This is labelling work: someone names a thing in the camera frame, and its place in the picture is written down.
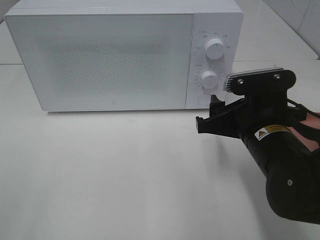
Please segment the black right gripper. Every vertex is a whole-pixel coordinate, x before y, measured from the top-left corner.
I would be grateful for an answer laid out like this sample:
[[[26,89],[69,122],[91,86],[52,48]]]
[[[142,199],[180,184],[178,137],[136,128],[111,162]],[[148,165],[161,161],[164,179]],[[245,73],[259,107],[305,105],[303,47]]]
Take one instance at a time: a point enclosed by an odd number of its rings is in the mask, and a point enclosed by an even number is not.
[[[199,134],[240,138],[263,173],[295,173],[300,166],[300,141],[289,129],[285,93],[256,96],[211,96],[209,117],[196,116]]]

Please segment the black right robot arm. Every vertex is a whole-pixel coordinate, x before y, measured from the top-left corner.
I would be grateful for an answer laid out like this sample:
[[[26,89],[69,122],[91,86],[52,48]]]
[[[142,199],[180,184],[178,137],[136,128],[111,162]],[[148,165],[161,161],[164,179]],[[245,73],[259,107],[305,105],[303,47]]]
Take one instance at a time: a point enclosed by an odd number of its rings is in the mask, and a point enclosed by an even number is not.
[[[225,104],[210,98],[208,118],[197,117],[200,134],[239,139],[265,176],[267,201],[285,219],[320,222],[320,115],[283,95],[246,95]]]

